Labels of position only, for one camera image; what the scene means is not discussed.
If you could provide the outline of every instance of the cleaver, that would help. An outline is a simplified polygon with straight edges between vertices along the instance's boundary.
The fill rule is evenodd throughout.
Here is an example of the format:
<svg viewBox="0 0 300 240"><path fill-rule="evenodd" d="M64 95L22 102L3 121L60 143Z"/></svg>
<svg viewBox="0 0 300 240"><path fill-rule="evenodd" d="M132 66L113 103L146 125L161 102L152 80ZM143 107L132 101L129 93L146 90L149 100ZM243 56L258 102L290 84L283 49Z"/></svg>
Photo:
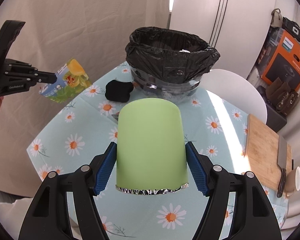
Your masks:
<svg viewBox="0 0 300 240"><path fill-rule="evenodd" d="M281 169L281 179L278 186L277 197L282 197L284 185L286 184L287 177L287 141L279 135L279 146L278 146L278 166Z"/></svg>

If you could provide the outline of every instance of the orange box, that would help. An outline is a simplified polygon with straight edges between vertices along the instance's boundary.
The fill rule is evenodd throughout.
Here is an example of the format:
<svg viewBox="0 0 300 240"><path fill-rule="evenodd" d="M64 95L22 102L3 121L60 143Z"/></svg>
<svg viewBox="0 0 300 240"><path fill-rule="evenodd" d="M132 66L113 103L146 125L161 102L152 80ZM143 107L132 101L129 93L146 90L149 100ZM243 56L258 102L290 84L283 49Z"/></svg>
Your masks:
<svg viewBox="0 0 300 240"><path fill-rule="evenodd" d="M265 44L266 53L257 66L261 78L271 84L276 78L300 88L300 43L282 28L273 29Z"/></svg>

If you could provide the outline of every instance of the trash can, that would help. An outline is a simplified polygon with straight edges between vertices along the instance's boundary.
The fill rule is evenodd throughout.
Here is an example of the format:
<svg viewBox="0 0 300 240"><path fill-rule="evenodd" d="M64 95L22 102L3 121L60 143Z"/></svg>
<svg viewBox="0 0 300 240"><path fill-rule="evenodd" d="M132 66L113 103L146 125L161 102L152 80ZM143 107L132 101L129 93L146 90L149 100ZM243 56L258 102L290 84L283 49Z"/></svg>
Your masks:
<svg viewBox="0 0 300 240"><path fill-rule="evenodd" d="M220 57L197 35L157 27L136 29L126 52L137 89L175 104L195 93L202 75Z"/></svg>

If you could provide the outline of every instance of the mug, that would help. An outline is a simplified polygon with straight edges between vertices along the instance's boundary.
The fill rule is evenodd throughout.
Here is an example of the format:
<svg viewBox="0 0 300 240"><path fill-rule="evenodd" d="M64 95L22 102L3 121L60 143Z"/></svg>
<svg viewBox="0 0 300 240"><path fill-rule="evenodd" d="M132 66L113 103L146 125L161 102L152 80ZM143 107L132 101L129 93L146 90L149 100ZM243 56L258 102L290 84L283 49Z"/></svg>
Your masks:
<svg viewBox="0 0 300 240"><path fill-rule="evenodd" d="M287 197L291 197L295 191L300 190L300 167L293 169L287 175L284 190Z"/></svg>

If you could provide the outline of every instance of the white wall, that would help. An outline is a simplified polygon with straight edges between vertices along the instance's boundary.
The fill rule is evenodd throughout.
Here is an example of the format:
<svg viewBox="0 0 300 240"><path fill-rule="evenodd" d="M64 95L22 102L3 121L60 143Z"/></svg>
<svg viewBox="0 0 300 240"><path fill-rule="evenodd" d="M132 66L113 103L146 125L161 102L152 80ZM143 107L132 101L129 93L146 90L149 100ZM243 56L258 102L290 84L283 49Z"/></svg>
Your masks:
<svg viewBox="0 0 300 240"><path fill-rule="evenodd" d="M275 0L275 8L281 10L283 17L287 17L289 20L295 20L295 12L297 9L296 0Z"/></svg>

